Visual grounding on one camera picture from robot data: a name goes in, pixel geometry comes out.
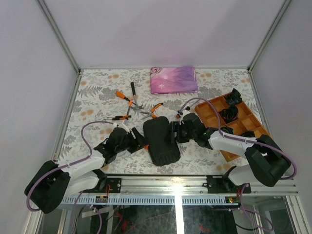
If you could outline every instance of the purple cloth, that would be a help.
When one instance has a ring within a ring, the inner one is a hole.
[[[152,67],[151,93],[175,94],[198,91],[194,67]]]

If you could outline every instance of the floral pattern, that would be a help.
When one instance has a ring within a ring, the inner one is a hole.
[[[247,71],[244,69],[196,69],[199,86],[198,93],[152,95],[150,88],[150,69],[105,69],[84,70],[77,97],[73,106],[65,139],[60,152],[61,160],[71,160],[89,153],[80,131],[84,124],[106,117],[125,115],[128,102],[115,95],[120,91],[133,99],[130,82],[136,86],[139,105],[150,110],[159,102],[155,114],[166,116],[169,121],[176,121],[176,111],[190,98],[212,99],[236,88],[243,101],[260,120],[259,111],[250,85]],[[143,115],[130,111],[128,127],[136,127],[143,134]],[[84,135],[92,147],[103,142],[113,128],[107,124],[88,126]],[[218,175],[232,165],[245,165],[247,161],[237,158],[227,163],[220,151],[199,147],[193,141],[179,144],[181,159],[173,164],[157,167],[152,163],[148,151],[142,149],[134,154],[122,152],[115,161],[103,167],[107,173],[116,174],[155,174],[155,175]]]

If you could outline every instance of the pliers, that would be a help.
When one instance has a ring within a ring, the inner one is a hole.
[[[156,105],[151,109],[150,112],[141,112],[141,114],[147,114],[147,116],[143,117],[142,119],[145,119],[145,118],[148,118],[148,117],[157,118],[157,116],[154,115],[153,113],[154,113],[154,111],[155,111],[159,106],[162,106],[163,104],[164,104],[163,102],[156,104]]]

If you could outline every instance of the white wall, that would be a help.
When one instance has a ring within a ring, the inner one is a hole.
[[[284,0],[46,0],[83,67],[245,66]]]
[[[295,178],[312,225],[312,1],[294,0],[253,77],[273,137],[298,166]]]
[[[52,156],[75,72],[36,1],[1,1],[0,31],[0,233],[20,234],[24,189]]]

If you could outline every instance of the wooden box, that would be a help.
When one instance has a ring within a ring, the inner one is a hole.
[[[226,103],[224,98],[226,95],[228,94],[210,100],[210,103],[216,108],[218,112],[222,111],[223,109],[229,108],[229,105]],[[236,107],[238,108],[238,119],[230,123],[225,123],[221,115],[218,113],[221,126],[228,126],[232,128],[234,130],[234,135],[238,136],[240,136],[245,131],[253,131],[255,137],[260,137],[262,134],[269,135],[267,130],[262,126],[262,124],[254,116],[254,114],[244,102],[237,104]],[[218,119],[209,104],[207,104],[206,102],[198,104],[195,107],[195,111],[198,114],[200,120],[205,124],[206,128],[218,127]],[[234,155],[223,150],[221,150],[221,153],[227,162],[239,157],[238,155]]]

